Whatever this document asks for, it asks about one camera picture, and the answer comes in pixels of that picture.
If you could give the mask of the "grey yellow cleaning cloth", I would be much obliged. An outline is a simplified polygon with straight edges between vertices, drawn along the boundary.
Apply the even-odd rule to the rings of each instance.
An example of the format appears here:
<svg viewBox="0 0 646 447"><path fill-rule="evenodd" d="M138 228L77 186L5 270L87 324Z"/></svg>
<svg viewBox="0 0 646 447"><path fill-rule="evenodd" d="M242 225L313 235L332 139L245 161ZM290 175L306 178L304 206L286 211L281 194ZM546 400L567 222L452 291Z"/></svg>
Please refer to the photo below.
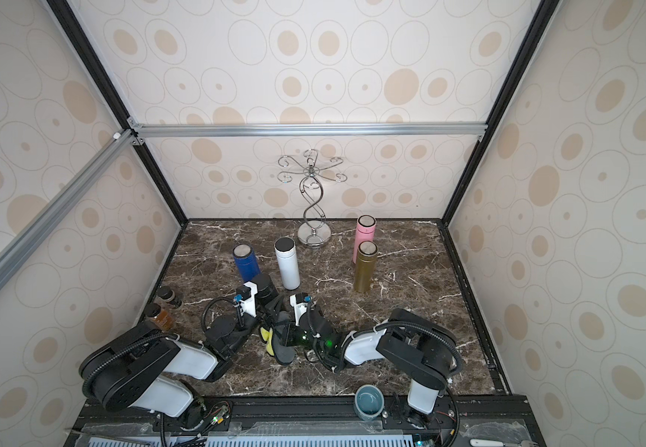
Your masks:
<svg viewBox="0 0 646 447"><path fill-rule="evenodd" d="M289 330L291 317L287 311L278 313L275 322L268 327L261 325L259 332L266 343L266 352L284 366L295 361L297 353L295 348L289 346Z"/></svg>

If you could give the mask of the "black thermos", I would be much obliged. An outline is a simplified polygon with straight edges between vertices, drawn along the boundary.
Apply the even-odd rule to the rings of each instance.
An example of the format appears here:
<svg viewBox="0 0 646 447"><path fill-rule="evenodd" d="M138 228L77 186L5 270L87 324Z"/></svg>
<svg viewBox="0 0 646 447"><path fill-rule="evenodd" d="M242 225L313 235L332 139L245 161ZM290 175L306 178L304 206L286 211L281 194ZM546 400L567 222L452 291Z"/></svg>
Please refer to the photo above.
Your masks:
<svg viewBox="0 0 646 447"><path fill-rule="evenodd" d="M281 295L276 289L272 278L266 273L260 273L252 282L257 286L255 305L258 314L274 313L281 308Z"/></svg>

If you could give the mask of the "gold thermos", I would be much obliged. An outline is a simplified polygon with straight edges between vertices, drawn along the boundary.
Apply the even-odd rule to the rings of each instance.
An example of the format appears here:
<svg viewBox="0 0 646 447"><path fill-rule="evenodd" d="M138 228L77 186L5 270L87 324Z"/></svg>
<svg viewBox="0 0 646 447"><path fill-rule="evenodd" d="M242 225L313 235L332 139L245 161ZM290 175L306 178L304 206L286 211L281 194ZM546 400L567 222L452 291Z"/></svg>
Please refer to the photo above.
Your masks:
<svg viewBox="0 0 646 447"><path fill-rule="evenodd" d="M359 244L356 252L356 271L354 272L354 290L363 294L371 290L375 270L378 246L371 240Z"/></svg>

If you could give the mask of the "pink thermos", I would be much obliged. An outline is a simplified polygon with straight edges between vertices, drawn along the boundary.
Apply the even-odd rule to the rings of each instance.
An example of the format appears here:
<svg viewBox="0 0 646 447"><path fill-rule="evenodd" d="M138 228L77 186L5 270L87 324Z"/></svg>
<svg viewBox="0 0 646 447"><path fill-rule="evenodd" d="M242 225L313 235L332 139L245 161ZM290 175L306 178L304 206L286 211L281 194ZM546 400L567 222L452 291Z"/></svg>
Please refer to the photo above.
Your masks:
<svg viewBox="0 0 646 447"><path fill-rule="evenodd" d="M369 215L364 214L358 217L356 221L356 235L354 236L353 263L356 263L358 248L362 242L373 241L376 231L377 220Z"/></svg>

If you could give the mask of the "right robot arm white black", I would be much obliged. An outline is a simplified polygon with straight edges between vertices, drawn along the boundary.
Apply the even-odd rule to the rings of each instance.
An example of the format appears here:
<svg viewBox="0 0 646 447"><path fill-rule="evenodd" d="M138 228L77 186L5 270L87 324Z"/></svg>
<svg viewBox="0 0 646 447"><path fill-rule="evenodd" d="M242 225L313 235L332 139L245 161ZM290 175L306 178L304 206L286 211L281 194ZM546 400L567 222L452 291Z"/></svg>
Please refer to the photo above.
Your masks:
<svg viewBox="0 0 646 447"><path fill-rule="evenodd" d="M371 329L344 335L317 305L303 303L293 314L280 312L261 337L269 355L283 365L296 359L298 348L311 351L315 361L334 373L386 359L410 378L408 407L419 415L434 413L438 395L464 369L452 333L402 308Z"/></svg>

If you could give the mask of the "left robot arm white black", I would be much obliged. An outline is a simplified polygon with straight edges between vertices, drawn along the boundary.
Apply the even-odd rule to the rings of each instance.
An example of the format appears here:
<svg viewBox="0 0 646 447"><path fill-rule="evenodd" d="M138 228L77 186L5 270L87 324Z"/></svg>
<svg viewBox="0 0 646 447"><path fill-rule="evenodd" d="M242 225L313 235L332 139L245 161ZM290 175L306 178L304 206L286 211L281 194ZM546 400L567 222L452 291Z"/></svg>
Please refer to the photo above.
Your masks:
<svg viewBox="0 0 646 447"><path fill-rule="evenodd" d="M180 417L193 408L195 391L168 376L219 380L258 326L250 315L221 316L196 343L145 320L82 362L82 393L109 412L136 407Z"/></svg>

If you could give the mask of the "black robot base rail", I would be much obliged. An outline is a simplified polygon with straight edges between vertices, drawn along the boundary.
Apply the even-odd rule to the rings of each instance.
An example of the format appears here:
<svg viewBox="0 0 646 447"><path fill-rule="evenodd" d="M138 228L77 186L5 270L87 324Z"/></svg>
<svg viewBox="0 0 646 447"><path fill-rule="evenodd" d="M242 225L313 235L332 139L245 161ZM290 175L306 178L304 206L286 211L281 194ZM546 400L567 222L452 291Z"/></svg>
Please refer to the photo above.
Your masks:
<svg viewBox="0 0 646 447"><path fill-rule="evenodd" d="M197 426L126 409L106 413L86 402L67 446L468 446L473 439L545 445L529 400L522 396L440 397L431 415L416 415L401 395L385 397L371 421L354 397L210 397Z"/></svg>

